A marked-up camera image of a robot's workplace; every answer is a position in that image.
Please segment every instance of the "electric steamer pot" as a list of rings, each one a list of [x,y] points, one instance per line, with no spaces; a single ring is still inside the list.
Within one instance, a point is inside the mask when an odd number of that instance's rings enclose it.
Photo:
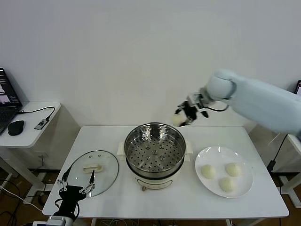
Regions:
[[[172,177],[184,162],[186,144],[172,126],[151,122],[133,129],[124,143],[127,165],[138,183],[160,189],[172,184]]]

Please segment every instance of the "white cable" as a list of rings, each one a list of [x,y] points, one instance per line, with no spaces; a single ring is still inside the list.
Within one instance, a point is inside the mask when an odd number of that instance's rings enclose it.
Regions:
[[[2,187],[1,185],[0,185],[0,187],[1,187],[3,190],[7,191],[8,193],[14,195],[15,197],[18,197],[19,199],[21,199],[21,200],[24,201],[25,203],[30,204],[31,206],[33,206],[34,208],[36,208],[37,210],[39,210],[39,211],[42,212],[42,210],[40,210],[38,207],[36,207],[35,205],[31,204],[30,202],[27,202],[27,201],[25,201],[24,199],[22,199],[22,198],[20,198],[19,196],[17,196],[16,194],[14,194],[14,193],[12,193],[12,192],[6,190],[6,189],[5,189],[4,187]]]
[[[280,135],[280,133],[278,133],[278,135],[277,136],[275,136],[270,142],[269,142],[269,144],[268,144],[268,146],[278,137]]]

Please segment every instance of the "table leg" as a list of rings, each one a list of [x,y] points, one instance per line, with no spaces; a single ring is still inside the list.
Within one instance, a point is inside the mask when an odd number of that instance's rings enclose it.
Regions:
[[[92,218],[91,226],[96,226],[97,218]]]
[[[11,168],[2,158],[0,158],[0,167],[15,178],[19,176],[19,174],[13,168]]]
[[[246,219],[238,224],[238,226],[254,226],[259,222],[263,221],[265,218],[254,218],[254,219]]]
[[[13,177],[13,175],[10,173],[6,178],[5,181],[3,181],[3,183],[1,184],[2,187],[5,187],[8,184],[8,181]]]
[[[38,175],[38,179],[39,180],[43,180],[44,179],[44,177],[46,176],[46,173],[39,173],[39,175]],[[33,196],[36,194],[36,192],[38,192],[38,191],[48,191],[48,192],[51,192],[51,190],[52,190],[52,188],[53,188],[53,185],[51,185],[51,184],[45,184],[44,185],[45,186],[45,190],[44,190],[44,188],[43,189],[38,189],[38,188],[36,188],[35,186],[32,186],[31,188],[30,188],[30,190],[29,190],[29,192],[27,193],[27,195],[26,196],[29,196],[28,198],[25,198],[25,201],[27,201],[27,203],[26,202],[23,202],[24,204],[28,204],[29,202],[32,202],[32,200],[33,200]]]
[[[44,183],[39,180],[33,173],[31,173],[16,156],[10,154],[8,158],[3,158],[3,160],[37,189],[44,189]]]
[[[226,219],[226,224],[227,224],[227,226],[232,226],[232,224],[231,224],[231,222],[230,222],[229,219]]]
[[[296,192],[293,190],[296,186],[301,184],[301,173],[297,174],[290,181],[286,177],[279,177],[283,186],[281,187],[281,194],[287,194],[295,208],[301,208],[301,201],[298,198]]]

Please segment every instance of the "laptop screen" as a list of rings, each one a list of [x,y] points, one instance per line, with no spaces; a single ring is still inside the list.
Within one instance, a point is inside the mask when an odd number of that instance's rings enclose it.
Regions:
[[[22,104],[11,86],[4,69],[0,67],[0,107],[3,106],[22,106]]]

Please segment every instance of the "computer mouse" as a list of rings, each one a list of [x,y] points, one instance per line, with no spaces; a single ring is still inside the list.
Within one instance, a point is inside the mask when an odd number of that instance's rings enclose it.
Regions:
[[[24,121],[15,121],[8,125],[8,134],[11,136],[16,136],[22,133],[24,127]]]

